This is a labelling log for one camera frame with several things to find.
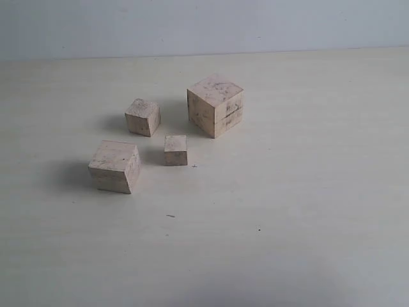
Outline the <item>smallest wooden cube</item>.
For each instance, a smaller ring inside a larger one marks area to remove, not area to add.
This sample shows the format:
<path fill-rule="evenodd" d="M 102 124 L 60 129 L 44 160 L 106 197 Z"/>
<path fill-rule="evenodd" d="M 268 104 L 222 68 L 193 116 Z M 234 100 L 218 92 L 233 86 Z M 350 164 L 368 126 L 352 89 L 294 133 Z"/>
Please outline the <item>smallest wooden cube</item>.
<path fill-rule="evenodd" d="M 164 141 L 164 164 L 166 166 L 187 166 L 187 136 L 166 136 Z"/>

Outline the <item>third largest wooden cube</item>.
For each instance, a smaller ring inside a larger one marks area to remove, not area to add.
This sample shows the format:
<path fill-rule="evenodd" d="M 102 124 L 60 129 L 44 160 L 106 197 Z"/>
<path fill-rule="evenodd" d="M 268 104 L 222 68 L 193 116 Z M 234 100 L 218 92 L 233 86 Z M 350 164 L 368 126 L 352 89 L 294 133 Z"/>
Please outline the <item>third largest wooden cube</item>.
<path fill-rule="evenodd" d="M 160 107 L 156 102 L 137 98 L 125 111 L 125 120 L 131 133 L 152 137 L 161 122 Z"/>

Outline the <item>second largest wooden cube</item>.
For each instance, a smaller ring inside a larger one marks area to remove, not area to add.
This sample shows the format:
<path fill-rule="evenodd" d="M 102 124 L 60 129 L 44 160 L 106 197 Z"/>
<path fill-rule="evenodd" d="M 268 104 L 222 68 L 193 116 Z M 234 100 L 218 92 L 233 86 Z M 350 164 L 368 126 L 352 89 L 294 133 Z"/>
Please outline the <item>second largest wooden cube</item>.
<path fill-rule="evenodd" d="M 98 190 L 131 194 L 141 170 L 141 157 L 134 143 L 103 140 L 88 164 Z"/>

